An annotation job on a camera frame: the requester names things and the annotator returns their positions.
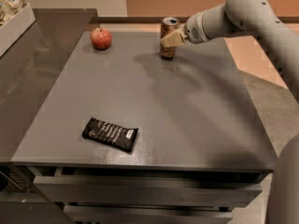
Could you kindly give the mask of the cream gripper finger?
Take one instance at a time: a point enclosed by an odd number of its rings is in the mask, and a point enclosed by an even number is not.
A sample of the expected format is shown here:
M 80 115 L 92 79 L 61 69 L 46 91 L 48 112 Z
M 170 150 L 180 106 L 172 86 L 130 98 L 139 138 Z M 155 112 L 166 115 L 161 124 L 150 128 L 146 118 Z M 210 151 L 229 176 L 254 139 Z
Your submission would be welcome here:
M 188 36 L 181 29 L 177 29 L 161 39 L 164 47 L 178 47 L 184 45 Z

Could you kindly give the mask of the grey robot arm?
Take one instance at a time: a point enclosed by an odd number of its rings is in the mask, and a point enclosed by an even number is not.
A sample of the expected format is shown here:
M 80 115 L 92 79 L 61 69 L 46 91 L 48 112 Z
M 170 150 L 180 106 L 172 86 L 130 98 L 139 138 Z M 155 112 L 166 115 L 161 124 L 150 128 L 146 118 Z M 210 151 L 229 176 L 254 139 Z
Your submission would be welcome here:
M 299 102 L 299 35 L 274 13 L 268 0 L 226 0 L 192 15 L 161 39 L 165 47 L 189 41 L 201 44 L 218 37 L 250 35 Z M 299 134 L 281 150 L 267 207 L 268 224 L 299 224 Z

